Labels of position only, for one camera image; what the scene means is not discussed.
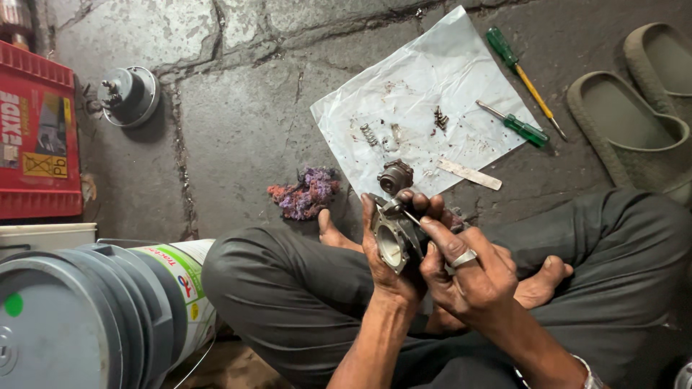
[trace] cracked floor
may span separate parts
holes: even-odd
[[[519,147],[483,170],[501,191],[464,181],[444,194],[448,203],[483,226],[609,188],[565,91],[591,71],[627,78],[621,47],[637,27],[663,21],[692,35],[689,0],[37,0],[39,51],[74,69],[84,92],[82,171],[98,187],[85,221],[98,222],[102,237],[161,242],[256,225],[315,236],[316,222],[282,221],[266,194],[304,163],[338,167],[309,106],[457,6],[478,31],[505,32],[570,143],[554,137],[558,156]],[[131,65],[153,70],[164,93],[146,126],[121,131],[89,101],[106,70]],[[355,240],[360,211],[344,182],[332,212]]]

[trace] screwdriver tip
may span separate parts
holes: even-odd
[[[560,134],[560,137],[561,137],[565,142],[569,142],[569,140],[567,139],[567,135],[565,135],[565,132],[563,132],[563,130],[560,128],[560,126],[558,126],[558,123],[555,121],[555,119],[554,119],[554,118],[550,118],[549,120],[550,120],[550,123],[552,123],[552,125],[553,125],[553,126],[555,127],[555,129],[557,130],[558,134]]]

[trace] white container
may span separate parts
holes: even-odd
[[[26,250],[73,248],[96,242],[96,223],[0,226],[0,260]]]

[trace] gray bucket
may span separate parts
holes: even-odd
[[[89,244],[0,262],[0,388],[156,389],[211,339],[213,239]]]

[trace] red battery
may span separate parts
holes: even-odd
[[[72,70],[0,42],[0,219],[82,213]]]

